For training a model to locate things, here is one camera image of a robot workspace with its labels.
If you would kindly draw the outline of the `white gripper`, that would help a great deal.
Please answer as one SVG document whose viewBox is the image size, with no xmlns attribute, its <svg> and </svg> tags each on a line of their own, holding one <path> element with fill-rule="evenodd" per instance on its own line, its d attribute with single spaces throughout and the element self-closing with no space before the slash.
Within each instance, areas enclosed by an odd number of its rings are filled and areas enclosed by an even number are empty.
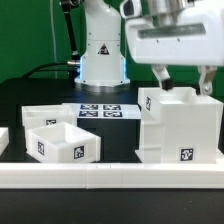
<svg viewBox="0 0 224 224">
<path fill-rule="evenodd" d="M 123 0 L 120 13 L 131 57 L 152 65 L 161 89 L 174 86 L 165 65 L 190 65 L 199 66 L 200 94 L 213 93 L 224 66 L 224 0 Z"/>
</svg>

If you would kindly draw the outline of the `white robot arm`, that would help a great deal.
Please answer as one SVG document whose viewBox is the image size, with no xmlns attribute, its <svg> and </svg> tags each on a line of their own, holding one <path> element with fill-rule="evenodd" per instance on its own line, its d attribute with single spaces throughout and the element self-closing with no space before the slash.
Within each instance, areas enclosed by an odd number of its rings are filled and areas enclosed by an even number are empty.
<svg viewBox="0 0 224 224">
<path fill-rule="evenodd" d="M 224 67 L 224 0 L 123 0 L 118 10 L 104 0 L 79 0 L 86 19 L 86 51 L 78 81 L 116 86 L 126 81 L 120 32 L 132 59 L 149 64 L 159 86 L 173 87 L 170 65 L 196 66 L 199 93 L 212 93 Z"/>
</svg>

